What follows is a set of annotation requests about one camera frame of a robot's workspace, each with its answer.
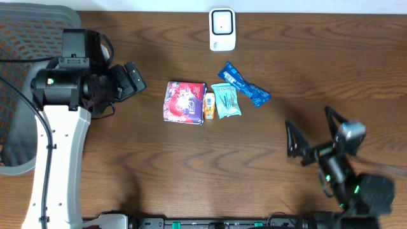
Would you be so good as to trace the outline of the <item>small orange box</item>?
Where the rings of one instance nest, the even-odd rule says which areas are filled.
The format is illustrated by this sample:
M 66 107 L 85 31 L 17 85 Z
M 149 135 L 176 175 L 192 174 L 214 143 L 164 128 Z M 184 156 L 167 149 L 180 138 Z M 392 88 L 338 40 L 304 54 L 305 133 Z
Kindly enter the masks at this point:
M 204 117 L 206 120 L 211 120 L 214 118 L 216 101 L 215 95 L 212 92 L 206 93 L 204 97 Z

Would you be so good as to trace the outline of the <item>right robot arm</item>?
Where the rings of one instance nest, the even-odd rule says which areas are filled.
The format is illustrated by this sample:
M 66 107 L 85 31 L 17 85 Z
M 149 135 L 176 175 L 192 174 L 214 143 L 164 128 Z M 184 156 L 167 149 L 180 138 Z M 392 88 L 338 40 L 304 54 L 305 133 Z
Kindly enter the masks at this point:
M 295 228 L 378 228 L 378 217 L 390 214 L 395 197 L 395 184 L 378 174 L 357 174 L 349 160 L 366 137 L 366 126 L 349 121 L 333 108 L 325 107 L 332 140 L 311 146 L 293 122 L 285 122 L 287 155 L 300 158 L 306 167 L 319 166 L 319 181 L 328 198 L 334 197 L 341 213 L 315 212 L 295 219 Z

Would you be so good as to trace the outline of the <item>teal snack packet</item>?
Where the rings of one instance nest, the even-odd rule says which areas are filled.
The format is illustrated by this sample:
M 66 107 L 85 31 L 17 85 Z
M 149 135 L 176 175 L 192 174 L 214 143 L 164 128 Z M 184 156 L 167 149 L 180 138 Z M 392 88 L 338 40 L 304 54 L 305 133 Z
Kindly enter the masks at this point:
M 220 119 L 242 115 L 235 87 L 229 83 L 218 83 L 211 85 L 211 88 L 215 95 L 217 113 Z

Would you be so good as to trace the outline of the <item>blue cookie packet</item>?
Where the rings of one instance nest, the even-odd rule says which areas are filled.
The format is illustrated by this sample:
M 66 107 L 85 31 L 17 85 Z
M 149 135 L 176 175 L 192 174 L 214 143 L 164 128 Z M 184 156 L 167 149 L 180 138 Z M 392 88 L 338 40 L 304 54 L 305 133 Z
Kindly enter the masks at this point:
M 272 95 L 269 92 L 243 79 L 242 75 L 231 64 L 231 62 L 226 63 L 225 67 L 218 73 L 218 76 L 231 86 L 235 87 L 246 97 L 250 98 L 257 108 L 261 107 L 272 98 Z

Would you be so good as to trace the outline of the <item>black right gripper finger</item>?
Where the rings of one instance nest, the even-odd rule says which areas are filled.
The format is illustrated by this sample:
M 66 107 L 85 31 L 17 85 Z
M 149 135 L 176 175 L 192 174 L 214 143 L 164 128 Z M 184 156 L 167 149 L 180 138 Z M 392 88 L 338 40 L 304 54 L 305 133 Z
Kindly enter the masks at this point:
M 324 108 L 325 114 L 326 114 L 326 119 L 328 121 L 328 126 L 329 126 L 329 131 L 331 133 L 331 137 L 333 140 L 336 140 L 336 134 L 338 133 L 338 126 L 335 122 L 335 120 L 342 125 L 343 123 L 347 123 L 348 120 L 341 116 L 339 113 L 337 113 L 333 108 L 330 106 L 326 106 Z
M 286 120 L 285 125 L 287 133 L 287 156 L 293 158 L 298 156 L 304 157 L 310 148 L 308 141 L 305 140 L 298 127 L 291 121 Z

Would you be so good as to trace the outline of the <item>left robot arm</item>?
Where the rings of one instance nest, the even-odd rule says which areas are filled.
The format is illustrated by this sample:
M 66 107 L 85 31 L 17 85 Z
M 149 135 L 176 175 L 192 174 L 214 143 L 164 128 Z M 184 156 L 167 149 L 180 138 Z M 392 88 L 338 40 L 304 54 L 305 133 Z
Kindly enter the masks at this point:
M 34 182 L 24 228 L 134 228 L 130 215 L 108 212 L 84 220 L 80 178 L 86 133 L 92 120 L 146 89 L 133 62 L 113 65 L 103 34 L 65 29 L 62 55 L 31 82 L 38 143 Z

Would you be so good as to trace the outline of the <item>red purple snack packet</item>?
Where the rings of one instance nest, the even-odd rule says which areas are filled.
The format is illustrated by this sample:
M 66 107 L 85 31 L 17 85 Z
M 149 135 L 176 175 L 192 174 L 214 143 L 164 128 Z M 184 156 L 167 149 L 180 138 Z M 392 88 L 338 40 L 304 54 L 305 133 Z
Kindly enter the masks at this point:
M 163 103 L 163 119 L 201 125 L 204 122 L 205 83 L 170 81 Z

